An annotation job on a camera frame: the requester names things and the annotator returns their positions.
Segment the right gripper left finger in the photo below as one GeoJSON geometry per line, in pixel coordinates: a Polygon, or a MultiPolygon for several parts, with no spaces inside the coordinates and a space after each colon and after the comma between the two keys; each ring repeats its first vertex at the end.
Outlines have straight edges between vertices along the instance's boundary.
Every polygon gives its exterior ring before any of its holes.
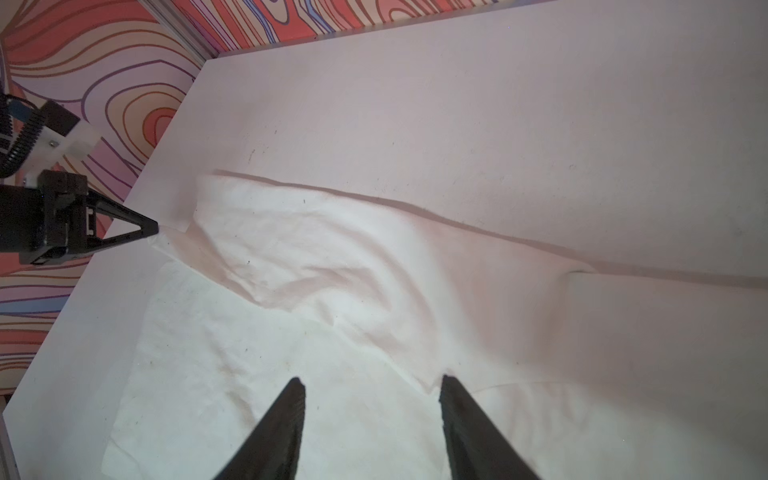
{"type": "Polygon", "coordinates": [[[294,480],[305,410],[305,386],[293,377],[215,479],[294,480]]]}

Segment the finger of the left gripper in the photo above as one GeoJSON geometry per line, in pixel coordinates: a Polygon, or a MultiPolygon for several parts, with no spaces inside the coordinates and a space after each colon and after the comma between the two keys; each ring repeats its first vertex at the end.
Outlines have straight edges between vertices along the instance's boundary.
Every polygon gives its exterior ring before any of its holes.
{"type": "Polygon", "coordinates": [[[155,236],[159,233],[159,226],[149,226],[136,230],[133,232],[127,232],[124,234],[112,236],[109,238],[89,237],[86,243],[87,252],[100,252],[115,248],[121,245],[129,244],[138,240],[143,240],[155,236]]]}
{"type": "Polygon", "coordinates": [[[155,220],[127,208],[95,190],[88,191],[87,203],[97,214],[127,222],[138,227],[140,231],[158,230],[158,223],[155,220]]]}

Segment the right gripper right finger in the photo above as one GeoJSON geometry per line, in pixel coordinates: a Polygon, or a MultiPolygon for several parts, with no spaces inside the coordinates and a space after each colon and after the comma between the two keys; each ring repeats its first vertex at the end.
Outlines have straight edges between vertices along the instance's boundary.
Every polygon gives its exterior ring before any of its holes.
{"type": "Polygon", "coordinates": [[[444,375],[439,396],[453,480],[539,480],[462,383],[444,375]]]}

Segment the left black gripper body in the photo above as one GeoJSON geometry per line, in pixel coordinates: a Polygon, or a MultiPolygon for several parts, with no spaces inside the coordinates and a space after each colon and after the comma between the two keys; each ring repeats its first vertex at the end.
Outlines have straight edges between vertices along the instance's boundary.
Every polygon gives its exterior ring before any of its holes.
{"type": "Polygon", "coordinates": [[[34,188],[1,187],[1,251],[27,265],[84,258],[88,250],[88,182],[45,170],[34,188]]]}

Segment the white t shirt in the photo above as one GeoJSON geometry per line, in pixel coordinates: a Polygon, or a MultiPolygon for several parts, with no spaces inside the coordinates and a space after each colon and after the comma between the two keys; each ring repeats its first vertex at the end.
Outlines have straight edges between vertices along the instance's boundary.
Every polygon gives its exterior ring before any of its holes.
{"type": "Polygon", "coordinates": [[[302,479],[445,479],[457,377],[545,479],[763,479],[767,293],[608,275],[409,212],[201,178],[103,457],[210,479],[286,383],[302,479]]]}

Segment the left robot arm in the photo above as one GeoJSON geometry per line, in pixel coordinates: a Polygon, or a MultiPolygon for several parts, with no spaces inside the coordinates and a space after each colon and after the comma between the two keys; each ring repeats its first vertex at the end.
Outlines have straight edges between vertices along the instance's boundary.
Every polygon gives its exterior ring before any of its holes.
{"type": "Polygon", "coordinates": [[[58,171],[85,158],[98,132],[60,104],[1,95],[1,251],[24,265],[58,265],[159,233],[158,223],[58,171]]]}

